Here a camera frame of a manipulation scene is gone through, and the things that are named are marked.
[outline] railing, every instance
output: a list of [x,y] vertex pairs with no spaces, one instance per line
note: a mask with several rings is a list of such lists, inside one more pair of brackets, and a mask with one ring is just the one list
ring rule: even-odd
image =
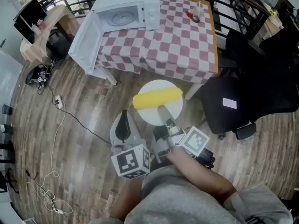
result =
[[[77,17],[85,17],[90,11],[95,0],[41,0],[40,3],[44,8],[49,9],[51,6],[63,3],[68,9]],[[252,40],[258,33],[262,25],[266,22],[270,13],[265,9],[260,0],[229,0],[230,3],[226,3],[221,0],[208,0],[211,3],[213,14],[225,17],[234,21],[239,25],[239,29],[244,33],[248,39]],[[235,17],[229,16],[217,9],[214,9],[214,3],[217,2],[226,6],[228,9],[232,9],[235,13]],[[215,21],[214,24],[228,30],[233,29],[232,27],[222,24],[221,22]],[[221,31],[216,31],[216,34],[226,37],[226,34]]]

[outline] wooden floor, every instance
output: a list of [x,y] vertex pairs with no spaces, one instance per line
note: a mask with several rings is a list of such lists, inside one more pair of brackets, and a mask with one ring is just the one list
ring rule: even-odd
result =
[[[54,134],[63,118],[63,112],[51,103],[49,89],[39,96],[35,86],[24,85],[32,67],[31,64],[23,70],[12,101],[16,164],[10,167],[20,168],[13,172],[20,195],[10,192],[16,209],[23,218],[34,217],[39,224],[87,224],[93,218],[107,216],[122,185],[110,161],[110,146],[83,129],[70,115],[57,134],[53,154],[54,169],[60,176],[48,176],[45,187],[51,188],[57,198],[66,200],[74,212],[60,215],[47,211],[31,186],[28,188],[29,205],[26,205],[26,182],[31,180],[22,168],[32,176],[38,172],[36,181],[42,184],[51,171]],[[141,75],[116,70],[113,74],[118,80],[117,86],[85,75],[68,59],[54,70],[50,81],[55,95],[61,95],[65,101],[67,111],[106,140],[109,140],[114,118],[123,109],[134,116],[141,135],[146,140],[151,139],[154,127],[145,123],[132,107],[132,97],[147,82],[167,79],[184,94],[191,87],[188,82],[144,70]],[[183,128],[196,126],[202,116],[200,101],[192,99],[184,101],[178,122]],[[238,189],[264,182],[279,197],[290,198],[292,190],[299,186],[299,112],[269,115],[256,124],[257,133],[242,141],[231,132],[220,141],[207,123],[200,127],[211,137],[208,148],[216,157],[214,171],[228,178]],[[57,203],[57,207],[69,211],[65,204]]]

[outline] cable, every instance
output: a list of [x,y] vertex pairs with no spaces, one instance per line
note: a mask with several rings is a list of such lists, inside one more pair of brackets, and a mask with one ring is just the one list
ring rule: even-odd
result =
[[[39,189],[40,194],[41,194],[42,196],[46,196],[46,195],[48,195],[48,196],[46,196],[44,199],[42,199],[42,198],[39,196],[39,194],[38,194],[37,190],[35,189],[35,187],[33,186],[33,184],[32,184],[31,182],[27,182],[27,183],[26,183],[26,194],[27,194],[27,201],[28,201],[28,203],[27,203],[25,206],[29,205],[28,184],[31,184],[31,186],[33,187],[33,189],[34,189],[34,191],[36,192],[36,194],[38,195],[38,197],[43,201],[43,203],[44,203],[45,207],[47,208],[47,210],[49,210],[49,211],[57,210],[57,209],[55,208],[54,203],[56,203],[56,202],[64,202],[64,203],[66,203],[66,204],[71,208],[71,211],[70,211],[70,212],[65,212],[65,211],[62,211],[62,210],[61,210],[61,211],[62,211],[63,213],[65,213],[65,214],[70,214],[70,213],[73,212],[73,208],[72,208],[72,207],[71,207],[65,200],[63,200],[63,199],[58,199],[58,200],[55,200],[55,201],[54,201],[54,199],[56,198],[55,195],[54,195],[54,193],[53,193],[50,189],[47,190],[47,191],[45,191],[45,189],[43,188],[43,186],[45,185],[45,180],[46,180],[46,177],[47,177],[47,176],[53,174],[56,178],[59,177],[59,173],[58,173],[56,170],[54,170],[54,168],[53,168],[53,153],[54,153],[54,146],[55,146],[55,141],[56,141],[56,136],[57,136],[58,130],[59,130],[59,128],[61,127],[62,123],[64,122],[64,119],[65,119],[65,116],[66,116],[66,107],[65,107],[65,103],[64,103],[64,101],[62,101],[62,102],[63,102],[63,104],[64,104],[64,117],[63,117],[63,119],[62,119],[60,125],[58,126],[58,128],[57,128],[57,130],[56,130],[56,133],[55,133],[55,136],[54,136],[54,140],[53,140],[52,153],[51,153],[51,172],[48,173],[48,174],[44,177],[44,179],[43,179],[43,184],[42,184],[42,185],[39,185],[39,184],[34,180],[35,183],[40,187],[40,189]],[[49,209],[49,208],[47,207],[47,204],[51,204],[52,209]]]
[[[54,103],[53,102],[53,100],[54,100],[54,92],[53,92],[53,90],[50,88],[50,86],[47,86],[50,90],[51,90],[51,92],[52,92],[52,104],[56,107],[56,103]],[[100,137],[100,136],[98,136],[97,134],[95,134],[95,133],[93,133],[90,129],[88,129],[88,128],[86,128],[80,121],[79,121],[79,119],[77,119],[77,117],[75,117],[74,115],[72,115],[71,113],[69,113],[69,112],[66,112],[67,114],[69,114],[69,115],[71,115],[84,129],[87,129],[90,133],[92,133],[93,135],[95,135],[95,136],[97,136],[100,140],[102,140],[102,141],[104,141],[105,143],[107,143],[107,144],[109,144],[109,145],[111,145],[111,143],[110,142],[108,142],[108,141],[106,141],[105,139],[103,139],[102,137]]]

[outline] pink and white checkered tablecloth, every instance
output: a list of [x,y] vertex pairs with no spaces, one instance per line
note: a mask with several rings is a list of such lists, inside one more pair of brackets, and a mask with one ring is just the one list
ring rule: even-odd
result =
[[107,32],[96,65],[140,74],[141,68],[168,77],[204,84],[217,72],[208,6],[201,4],[200,23],[186,11],[198,6],[188,0],[160,0],[160,29],[145,28]]

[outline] microwave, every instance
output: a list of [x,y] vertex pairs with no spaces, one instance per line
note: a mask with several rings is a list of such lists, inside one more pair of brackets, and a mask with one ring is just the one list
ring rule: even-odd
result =
[[86,74],[110,80],[109,71],[95,67],[103,34],[143,27],[147,30],[160,28],[160,0],[96,0],[68,54]]

